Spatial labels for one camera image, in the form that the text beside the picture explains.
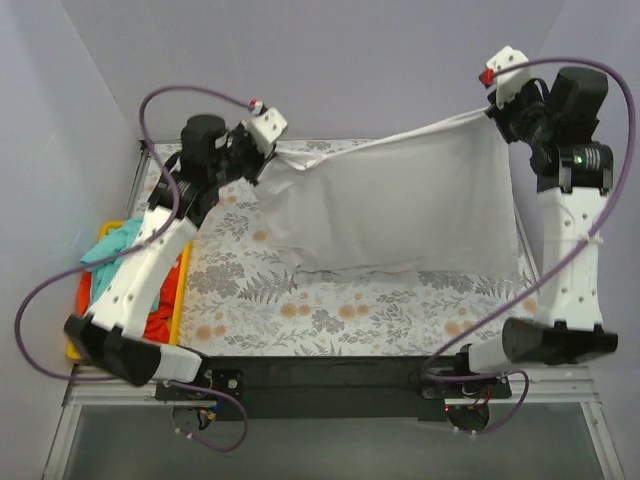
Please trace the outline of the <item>white t shirt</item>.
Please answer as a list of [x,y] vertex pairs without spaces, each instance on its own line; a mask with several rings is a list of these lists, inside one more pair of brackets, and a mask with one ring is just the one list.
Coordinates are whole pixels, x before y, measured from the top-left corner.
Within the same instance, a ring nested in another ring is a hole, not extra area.
[[254,193],[297,274],[518,268],[508,147],[483,110],[341,152],[280,150]]

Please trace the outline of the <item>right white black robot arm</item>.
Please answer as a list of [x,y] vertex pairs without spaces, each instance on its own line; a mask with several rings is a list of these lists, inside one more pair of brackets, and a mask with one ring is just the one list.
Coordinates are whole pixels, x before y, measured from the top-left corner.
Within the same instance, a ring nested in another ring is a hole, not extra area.
[[508,143],[531,150],[543,214],[543,273],[533,318],[509,318],[498,337],[469,344],[467,363],[452,373],[454,389],[475,397],[489,373],[531,364],[579,364],[613,353],[598,299],[601,238],[589,231],[613,185],[613,153],[592,135],[608,93],[605,74],[583,67],[559,70],[553,85],[529,79],[509,100],[489,95],[487,116]]

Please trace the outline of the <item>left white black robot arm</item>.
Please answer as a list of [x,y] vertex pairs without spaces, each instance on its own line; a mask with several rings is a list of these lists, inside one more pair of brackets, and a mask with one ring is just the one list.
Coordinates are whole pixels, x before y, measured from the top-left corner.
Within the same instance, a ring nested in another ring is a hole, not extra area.
[[165,163],[168,172],[148,199],[135,253],[123,259],[85,314],[65,323],[83,359],[135,386],[176,380],[193,400],[211,392],[213,377],[201,367],[201,356],[146,339],[147,318],[176,260],[218,203],[220,189],[239,179],[256,183],[287,126],[274,108],[234,129],[214,115],[188,119],[181,149]]

